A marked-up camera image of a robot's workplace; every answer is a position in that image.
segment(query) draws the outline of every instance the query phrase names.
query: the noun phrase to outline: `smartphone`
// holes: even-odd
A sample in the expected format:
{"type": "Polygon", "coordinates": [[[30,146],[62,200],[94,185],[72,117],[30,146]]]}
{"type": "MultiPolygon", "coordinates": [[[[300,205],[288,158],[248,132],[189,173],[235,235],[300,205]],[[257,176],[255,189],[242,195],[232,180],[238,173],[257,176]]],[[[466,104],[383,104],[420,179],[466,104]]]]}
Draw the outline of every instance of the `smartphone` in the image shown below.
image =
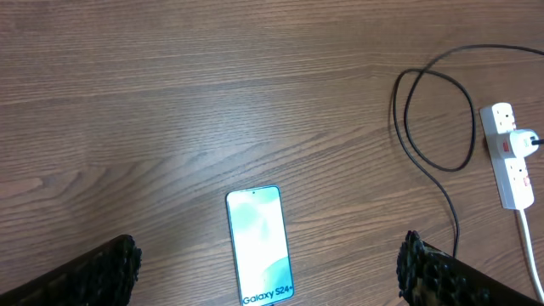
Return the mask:
{"type": "Polygon", "coordinates": [[[230,235],[242,305],[271,305],[295,293],[277,186],[227,195],[230,235]]]}

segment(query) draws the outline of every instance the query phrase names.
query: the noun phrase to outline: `power outlet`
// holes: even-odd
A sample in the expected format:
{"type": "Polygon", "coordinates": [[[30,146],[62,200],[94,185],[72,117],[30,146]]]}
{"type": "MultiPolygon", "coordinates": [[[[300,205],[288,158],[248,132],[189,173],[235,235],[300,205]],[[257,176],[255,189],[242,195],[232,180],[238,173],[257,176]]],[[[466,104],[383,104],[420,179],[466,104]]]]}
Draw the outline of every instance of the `power outlet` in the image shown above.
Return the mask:
{"type": "Polygon", "coordinates": [[[497,103],[481,109],[479,114],[484,125],[502,206],[518,210],[529,207],[535,201],[535,195],[530,184],[525,159],[502,158],[499,152],[511,148],[498,143],[496,137],[498,134],[516,129],[512,106],[509,103],[497,103]]]}

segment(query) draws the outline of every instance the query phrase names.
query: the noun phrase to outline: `electrical socket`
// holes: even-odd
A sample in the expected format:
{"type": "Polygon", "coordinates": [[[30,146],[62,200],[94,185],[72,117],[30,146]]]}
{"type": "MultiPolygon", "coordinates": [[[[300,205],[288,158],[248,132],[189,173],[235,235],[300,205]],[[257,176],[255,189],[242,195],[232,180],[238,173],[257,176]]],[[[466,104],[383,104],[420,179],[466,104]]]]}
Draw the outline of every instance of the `electrical socket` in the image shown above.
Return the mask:
{"type": "Polygon", "coordinates": [[[516,129],[512,106],[497,103],[479,112],[502,206],[507,209],[525,209],[535,201],[529,173],[523,157],[502,158],[499,150],[508,150],[499,144],[496,135],[516,129]]]}

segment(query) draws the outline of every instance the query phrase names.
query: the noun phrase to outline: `phone screen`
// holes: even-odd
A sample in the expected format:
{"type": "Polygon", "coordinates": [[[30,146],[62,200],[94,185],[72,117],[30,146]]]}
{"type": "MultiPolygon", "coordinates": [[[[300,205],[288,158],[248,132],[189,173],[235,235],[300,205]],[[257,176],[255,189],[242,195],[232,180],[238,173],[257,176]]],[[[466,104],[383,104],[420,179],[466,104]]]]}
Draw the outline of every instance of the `phone screen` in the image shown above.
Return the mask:
{"type": "Polygon", "coordinates": [[[227,208],[242,305],[268,305],[292,297],[280,189],[230,192],[227,208]]]}

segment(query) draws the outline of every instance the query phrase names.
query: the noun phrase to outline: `brown tabletop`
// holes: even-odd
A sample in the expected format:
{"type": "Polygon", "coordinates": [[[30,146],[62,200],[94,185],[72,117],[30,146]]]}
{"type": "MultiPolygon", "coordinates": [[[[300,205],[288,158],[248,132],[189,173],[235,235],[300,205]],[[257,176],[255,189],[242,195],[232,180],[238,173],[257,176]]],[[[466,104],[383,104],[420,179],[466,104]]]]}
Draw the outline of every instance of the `brown tabletop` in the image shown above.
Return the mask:
{"type": "MultiPolygon", "coordinates": [[[[285,305],[403,303],[405,232],[451,252],[454,231],[396,139],[394,79],[458,45],[544,49],[543,14],[541,0],[0,1],[0,292],[130,234],[144,252],[132,305],[238,305],[224,198],[278,184],[285,305]]],[[[542,57],[469,51],[436,70],[544,134],[542,57]]],[[[425,76],[410,119],[432,160],[462,162],[456,88],[425,76]]],[[[476,140],[467,168],[432,171],[459,215],[458,257],[534,298],[479,116],[476,140]]],[[[528,158],[540,271],[543,152],[528,158]]]]}

